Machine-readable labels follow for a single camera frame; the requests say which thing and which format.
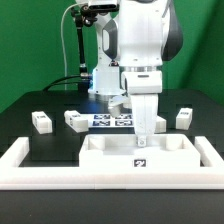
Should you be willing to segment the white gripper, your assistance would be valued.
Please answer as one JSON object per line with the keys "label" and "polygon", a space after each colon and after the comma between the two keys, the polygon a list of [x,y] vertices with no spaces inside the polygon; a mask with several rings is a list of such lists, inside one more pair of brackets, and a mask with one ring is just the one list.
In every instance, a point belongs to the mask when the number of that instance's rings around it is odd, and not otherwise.
{"label": "white gripper", "polygon": [[[121,87],[132,95],[132,115],[137,145],[145,147],[147,137],[155,133],[158,111],[157,93],[162,92],[162,72],[125,71],[121,74]],[[126,96],[114,96],[108,101],[108,111],[113,118],[120,116],[122,107],[130,107],[130,99]]]}

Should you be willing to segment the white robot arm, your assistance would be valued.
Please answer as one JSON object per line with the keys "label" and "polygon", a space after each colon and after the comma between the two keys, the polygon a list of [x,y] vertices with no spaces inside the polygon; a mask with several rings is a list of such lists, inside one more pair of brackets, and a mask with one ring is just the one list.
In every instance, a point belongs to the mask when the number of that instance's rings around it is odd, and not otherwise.
{"label": "white robot arm", "polygon": [[81,23],[97,33],[98,63],[88,93],[106,98],[113,117],[132,110],[137,145],[155,133],[161,66],[183,44],[174,0],[76,0]]}

